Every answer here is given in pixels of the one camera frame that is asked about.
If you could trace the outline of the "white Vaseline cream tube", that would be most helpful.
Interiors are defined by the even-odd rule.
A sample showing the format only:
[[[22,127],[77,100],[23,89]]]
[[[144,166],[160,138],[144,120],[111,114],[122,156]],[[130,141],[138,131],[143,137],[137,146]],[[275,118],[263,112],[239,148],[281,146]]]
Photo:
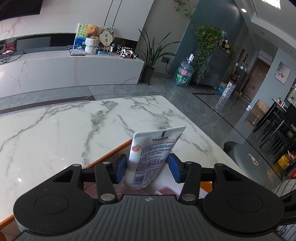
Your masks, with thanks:
[[[185,129],[185,126],[180,126],[134,133],[125,172],[125,186],[136,190],[147,187]]]

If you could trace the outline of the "pink fluffy peach plush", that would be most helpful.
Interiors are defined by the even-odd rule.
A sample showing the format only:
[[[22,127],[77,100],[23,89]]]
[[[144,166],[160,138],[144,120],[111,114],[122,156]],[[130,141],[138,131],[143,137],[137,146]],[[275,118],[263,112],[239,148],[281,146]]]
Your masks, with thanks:
[[[156,193],[159,195],[175,195],[177,198],[179,198],[182,188],[183,184],[177,184],[173,186],[164,185],[158,187]]]

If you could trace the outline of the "round grey stool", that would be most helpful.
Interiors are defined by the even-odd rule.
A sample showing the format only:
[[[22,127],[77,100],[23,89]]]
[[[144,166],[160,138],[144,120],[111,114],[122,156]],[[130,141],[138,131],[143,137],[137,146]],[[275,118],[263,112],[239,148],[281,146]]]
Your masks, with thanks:
[[[266,186],[268,182],[266,168],[250,146],[228,141],[224,143],[223,150],[252,181]]]

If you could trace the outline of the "water dispenser bottle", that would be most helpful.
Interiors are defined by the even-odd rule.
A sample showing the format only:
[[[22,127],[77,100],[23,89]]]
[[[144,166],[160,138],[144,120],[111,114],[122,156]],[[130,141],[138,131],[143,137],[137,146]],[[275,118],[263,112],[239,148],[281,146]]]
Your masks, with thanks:
[[[188,58],[186,58],[185,60],[183,60],[174,76],[173,76],[173,83],[182,87],[182,88],[186,88],[189,81],[191,80],[191,77],[194,73],[194,68],[192,66],[194,60],[194,55],[191,54]]]

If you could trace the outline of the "black dining chairs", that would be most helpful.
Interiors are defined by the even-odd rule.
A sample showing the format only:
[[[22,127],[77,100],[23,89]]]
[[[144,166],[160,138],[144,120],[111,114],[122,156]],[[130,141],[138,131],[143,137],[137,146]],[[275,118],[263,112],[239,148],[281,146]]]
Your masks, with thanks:
[[[262,148],[265,144],[270,143],[271,156],[275,160],[280,158],[295,145],[295,106],[290,104],[284,108],[274,100],[253,132],[257,132],[261,127],[264,129],[259,147]]]

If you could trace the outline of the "cow pattern box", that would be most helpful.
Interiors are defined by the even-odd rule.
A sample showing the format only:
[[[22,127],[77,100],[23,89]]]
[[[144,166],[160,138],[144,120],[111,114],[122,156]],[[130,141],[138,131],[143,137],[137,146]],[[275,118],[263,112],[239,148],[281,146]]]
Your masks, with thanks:
[[[123,59],[136,59],[138,57],[138,54],[136,54],[132,48],[126,46],[119,46],[117,48],[116,54],[118,54]]]

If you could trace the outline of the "potted long leaf plant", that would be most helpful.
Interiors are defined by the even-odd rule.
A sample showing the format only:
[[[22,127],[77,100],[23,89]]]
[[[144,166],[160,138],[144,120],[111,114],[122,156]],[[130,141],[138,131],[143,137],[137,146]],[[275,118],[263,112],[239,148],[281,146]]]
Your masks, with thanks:
[[[165,41],[165,39],[167,39],[167,37],[171,34],[171,32],[169,32],[156,45],[154,38],[152,39],[152,41],[150,41],[149,35],[145,28],[143,28],[143,30],[138,30],[140,32],[140,37],[143,38],[146,46],[145,51],[142,49],[137,49],[137,51],[141,51],[144,55],[144,68],[142,71],[140,82],[145,85],[150,85],[151,78],[154,74],[154,65],[156,64],[156,62],[159,60],[159,58],[165,56],[176,56],[176,54],[173,52],[165,52],[165,49],[172,44],[180,43],[180,41],[170,42],[168,44],[162,45],[163,41]]]

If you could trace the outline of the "framed landscape picture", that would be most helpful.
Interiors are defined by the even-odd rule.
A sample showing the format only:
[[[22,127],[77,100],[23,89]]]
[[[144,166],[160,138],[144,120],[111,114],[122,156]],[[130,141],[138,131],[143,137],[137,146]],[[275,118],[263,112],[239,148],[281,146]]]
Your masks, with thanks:
[[[72,47],[69,47],[69,52],[71,56],[84,56],[86,55],[85,53],[85,41],[86,41],[86,29],[88,27],[88,24],[82,24],[79,23],[76,36],[74,39],[74,44]]]

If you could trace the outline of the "teddy bear in pot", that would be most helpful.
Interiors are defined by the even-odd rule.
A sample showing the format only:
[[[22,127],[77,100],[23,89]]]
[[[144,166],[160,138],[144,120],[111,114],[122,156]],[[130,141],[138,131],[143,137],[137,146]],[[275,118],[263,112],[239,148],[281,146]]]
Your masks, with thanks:
[[[96,54],[99,46],[99,27],[97,25],[88,25],[85,30],[85,53],[88,55]]]

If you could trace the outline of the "climbing green vine plant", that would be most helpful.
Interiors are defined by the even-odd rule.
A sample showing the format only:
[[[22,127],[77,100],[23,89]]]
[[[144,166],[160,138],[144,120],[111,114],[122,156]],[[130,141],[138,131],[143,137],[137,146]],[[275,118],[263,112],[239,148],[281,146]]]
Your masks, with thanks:
[[[226,37],[234,44],[243,18],[234,1],[177,1],[189,23],[181,39],[170,70],[176,71],[181,61],[194,54],[193,67],[199,78],[209,72],[209,59],[218,42]]]

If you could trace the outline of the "round white fan ornament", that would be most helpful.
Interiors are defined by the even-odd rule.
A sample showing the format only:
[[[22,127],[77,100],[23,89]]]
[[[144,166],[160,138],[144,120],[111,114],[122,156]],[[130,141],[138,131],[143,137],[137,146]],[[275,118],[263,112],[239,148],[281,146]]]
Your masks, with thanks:
[[[114,38],[115,38],[114,28],[110,26],[102,27],[100,36],[99,36],[100,44],[102,45],[101,51],[108,52]]]

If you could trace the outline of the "wall art picture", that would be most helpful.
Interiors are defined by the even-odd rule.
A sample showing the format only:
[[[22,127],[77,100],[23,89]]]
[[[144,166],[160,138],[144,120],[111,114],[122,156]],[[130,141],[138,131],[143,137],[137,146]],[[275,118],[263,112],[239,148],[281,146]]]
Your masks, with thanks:
[[[285,85],[290,75],[290,72],[291,72],[291,69],[284,63],[280,62],[274,77],[283,85]]]

